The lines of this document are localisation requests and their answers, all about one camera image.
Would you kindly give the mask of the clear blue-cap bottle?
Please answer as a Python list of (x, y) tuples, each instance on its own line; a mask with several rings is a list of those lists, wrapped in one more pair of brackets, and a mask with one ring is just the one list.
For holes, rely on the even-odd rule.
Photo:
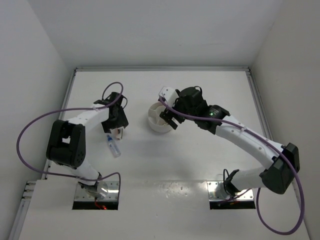
[(121, 152), (120, 152), (118, 146), (116, 145), (115, 141), (113, 140), (113, 138), (108, 134), (106, 136), (106, 139), (107, 139), (107, 144), (108, 144), (108, 147), (109, 147), (112, 155), (115, 158), (120, 157), (121, 156)]

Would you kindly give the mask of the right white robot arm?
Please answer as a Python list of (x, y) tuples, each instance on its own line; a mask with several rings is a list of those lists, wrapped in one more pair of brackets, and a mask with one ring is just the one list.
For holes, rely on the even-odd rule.
[(255, 188), (267, 188), (282, 195), (300, 170), (296, 145), (267, 139), (240, 123), (223, 107), (207, 104), (198, 86), (182, 91), (164, 86), (159, 100), (166, 107), (160, 117), (173, 129), (185, 120), (192, 120), (200, 129), (230, 141), (261, 164), (250, 170), (233, 170), (220, 184), (219, 194), (223, 197), (235, 197), (243, 190)]

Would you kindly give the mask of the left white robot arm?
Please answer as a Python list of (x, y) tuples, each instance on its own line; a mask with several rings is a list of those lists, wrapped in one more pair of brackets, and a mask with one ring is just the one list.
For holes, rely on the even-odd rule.
[(112, 92), (108, 97), (96, 100), (92, 110), (85, 110), (68, 120), (56, 120), (46, 149), (47, 159), (68, 168), (82, 188), (95, 191), (102, 176), (86, 159), (86, 134), (101, 125), (104, 133), (121, 138), (129, 125), (122, 106), (126, 100), (120, 93)]

